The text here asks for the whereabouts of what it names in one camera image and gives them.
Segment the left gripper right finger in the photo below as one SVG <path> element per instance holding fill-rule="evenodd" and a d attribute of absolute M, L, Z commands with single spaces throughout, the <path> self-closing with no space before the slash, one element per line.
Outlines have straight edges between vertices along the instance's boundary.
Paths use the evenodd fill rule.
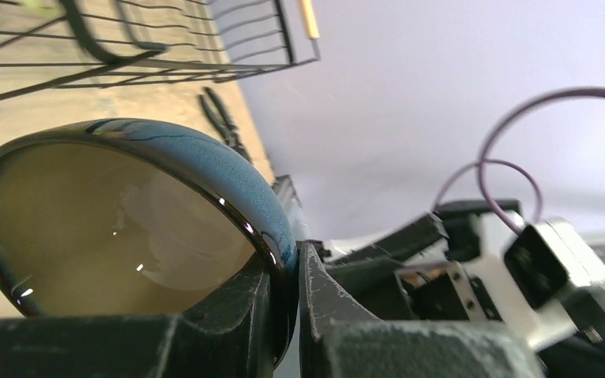
<path fill-rule="evenodd" d="M 542 377 L 535 354 L 497 322 L 383 321 L 299 244 L 302 377 Z"/>

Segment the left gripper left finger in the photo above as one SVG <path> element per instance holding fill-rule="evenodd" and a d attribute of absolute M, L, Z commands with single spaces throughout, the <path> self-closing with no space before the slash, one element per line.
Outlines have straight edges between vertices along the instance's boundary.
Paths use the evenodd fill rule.
<path fill-rule="evenodd" d="M 179 314 L 0 319 L 0 377 L 270 377 L 269 289 L 251 260 Z"/>

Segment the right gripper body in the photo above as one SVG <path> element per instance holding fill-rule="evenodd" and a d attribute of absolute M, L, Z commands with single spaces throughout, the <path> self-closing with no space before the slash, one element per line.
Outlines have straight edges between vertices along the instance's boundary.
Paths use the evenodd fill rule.
<path fill-rule="evenodd" d="M 486 253 L 492 210 L 483 200 L 435 205 L 430 214 L 335 260 L 328 274 L 382 320 L 499 320 L 481 279 L 466 265 Z"/>

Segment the dark blue bowl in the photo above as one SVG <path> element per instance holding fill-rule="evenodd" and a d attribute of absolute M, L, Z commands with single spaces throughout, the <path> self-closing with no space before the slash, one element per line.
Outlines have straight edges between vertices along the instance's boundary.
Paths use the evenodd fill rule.
<path fill-rule="evenodd" d="M 0 146 L 0 291 L 20 318 L 183 313 L 251 260 L 270 279 L 275 369 L 295 328 L 298 252 L 245 158 L 194 129 L 129 118 Z"/>

